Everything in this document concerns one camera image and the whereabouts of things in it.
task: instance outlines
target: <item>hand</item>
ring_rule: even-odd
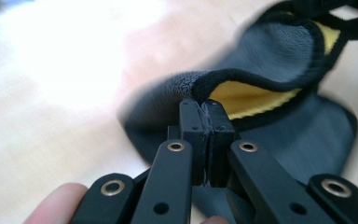
[[[39,204],[24,224],[66,224],[86,193],[87,188],[76,183],[64,184]],[[228,224],[222,217],[210,217],[202,224]]]

